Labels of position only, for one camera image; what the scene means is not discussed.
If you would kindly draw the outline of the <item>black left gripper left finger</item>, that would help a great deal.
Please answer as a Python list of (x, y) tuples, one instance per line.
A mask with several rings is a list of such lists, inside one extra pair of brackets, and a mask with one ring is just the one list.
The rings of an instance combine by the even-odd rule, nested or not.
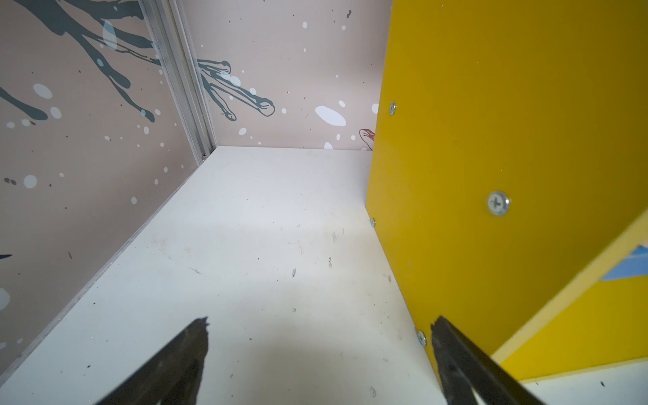
[(102, 398), (100, 404), (195, 404), (209, 350), (208, 319), (197, 318)]

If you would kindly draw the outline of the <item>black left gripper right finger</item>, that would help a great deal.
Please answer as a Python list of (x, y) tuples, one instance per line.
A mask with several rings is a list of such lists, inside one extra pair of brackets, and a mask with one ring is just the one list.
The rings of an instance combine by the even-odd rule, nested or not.
[(445, 317), (431, 325), (431, 342), (447, 403), (541, 403)]

